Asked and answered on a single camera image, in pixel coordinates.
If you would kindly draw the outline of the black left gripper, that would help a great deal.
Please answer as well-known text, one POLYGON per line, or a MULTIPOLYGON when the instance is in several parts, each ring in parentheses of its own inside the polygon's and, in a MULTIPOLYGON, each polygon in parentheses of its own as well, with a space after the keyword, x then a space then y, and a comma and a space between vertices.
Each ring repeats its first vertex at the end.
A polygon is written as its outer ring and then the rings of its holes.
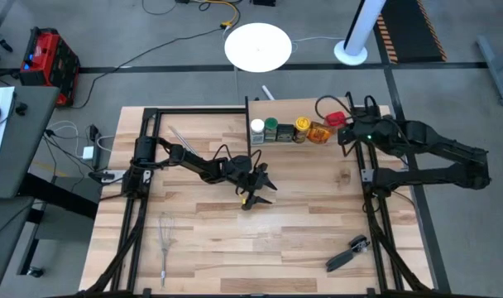
POLYGON ((242 210, 251 210, 255 204, 272 204, 267 199, 255 195, 255 191, 266 186, 272 190, 277 190, 266 173, 268 165, 261 163, 253 172, 246 173, 236 186, 236 195, 241 200, 242 210))

